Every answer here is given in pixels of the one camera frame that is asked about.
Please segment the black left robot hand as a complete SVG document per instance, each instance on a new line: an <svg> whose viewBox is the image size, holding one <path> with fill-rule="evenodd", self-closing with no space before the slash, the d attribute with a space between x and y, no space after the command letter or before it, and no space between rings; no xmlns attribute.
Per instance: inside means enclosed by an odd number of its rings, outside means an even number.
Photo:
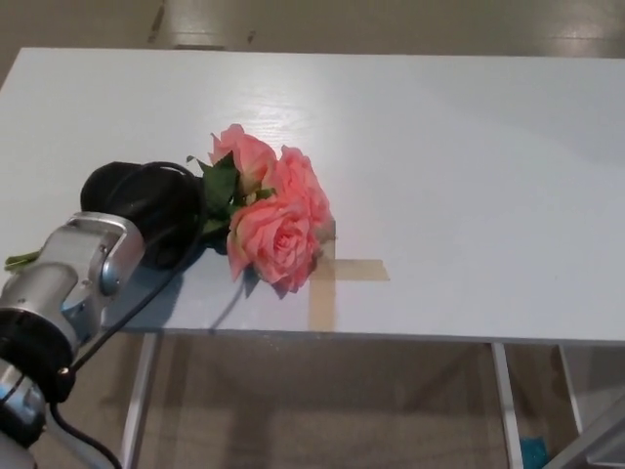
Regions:
<svg viewBox="0 0 625 469"><path fill-rule="evenodd" d="M201 177L155 163L111 162L83 185L81 209L135 224L146 243L142 265L150 269L173 268L188 251L201 220L205 225L199 248L224 255L239 174L231 156L214 166L199 166Z"/></svg>

